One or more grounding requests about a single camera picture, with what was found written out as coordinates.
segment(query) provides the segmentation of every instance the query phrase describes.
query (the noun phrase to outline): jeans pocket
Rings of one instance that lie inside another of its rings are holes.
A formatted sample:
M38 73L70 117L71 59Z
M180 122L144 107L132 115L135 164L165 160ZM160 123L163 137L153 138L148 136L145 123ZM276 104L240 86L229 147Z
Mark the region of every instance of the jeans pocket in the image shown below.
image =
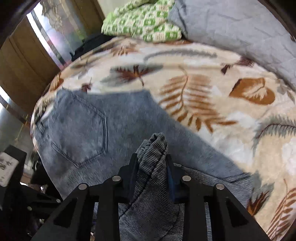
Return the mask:
M79 96L54 107L52 147L76 167L93 162L107 145L106 117Z

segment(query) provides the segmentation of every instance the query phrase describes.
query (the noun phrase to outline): gray denim jeans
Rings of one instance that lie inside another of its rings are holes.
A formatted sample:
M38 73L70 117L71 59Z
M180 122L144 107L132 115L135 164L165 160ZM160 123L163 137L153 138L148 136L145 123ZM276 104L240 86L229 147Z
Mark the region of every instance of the gray denim jeans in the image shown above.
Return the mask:
M148 91L60 90L32 134L62 198L80 183L96 185L116 175L141 146L134 200L119 206L122 240L182 240L184 209L168 199L166 154L200 182L223 183L245 207L251 196L252 177L170 118Z

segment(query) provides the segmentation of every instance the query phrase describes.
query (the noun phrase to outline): gray bed sheet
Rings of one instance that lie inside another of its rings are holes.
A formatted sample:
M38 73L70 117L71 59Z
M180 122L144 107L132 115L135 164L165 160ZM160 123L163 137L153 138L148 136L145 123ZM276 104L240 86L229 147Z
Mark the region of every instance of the gray bed sheet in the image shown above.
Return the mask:
M257 0L176 0L168 19L187 39L248 57L296 91L296 43Z

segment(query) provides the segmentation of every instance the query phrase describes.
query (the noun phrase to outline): green and white fabric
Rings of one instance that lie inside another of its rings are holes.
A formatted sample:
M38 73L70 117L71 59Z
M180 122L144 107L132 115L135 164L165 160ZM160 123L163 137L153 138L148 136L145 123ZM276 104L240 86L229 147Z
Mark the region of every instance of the green and white fabric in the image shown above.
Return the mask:
M133 0L109 13L102 33L126 35L147 42L165 42L181 38L181 29L167 20L174 0Z

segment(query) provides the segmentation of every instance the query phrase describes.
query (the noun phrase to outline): silver rivet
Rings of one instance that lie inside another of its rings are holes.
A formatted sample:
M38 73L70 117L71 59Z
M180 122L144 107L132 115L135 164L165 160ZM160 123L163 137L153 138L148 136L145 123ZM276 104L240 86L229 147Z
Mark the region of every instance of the silver rivet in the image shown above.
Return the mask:
M224 189L224 185L221 184L221 183L218 183L218 184L216 185L216 188L219 189L219 190L223 190L223 189Z
M191 177L186 175L186 176L182 176L182 179L185 182L189 182L191 180Z
M120 176L114 176L114 177L112 177L112 180L114 182L119 182L121 180L121 177Z
M80 190L85 190L85 189L87 188L87 185L84 184L84 183L82 183L82 184L80 184L80 185L78 186L78 188L79 188Z

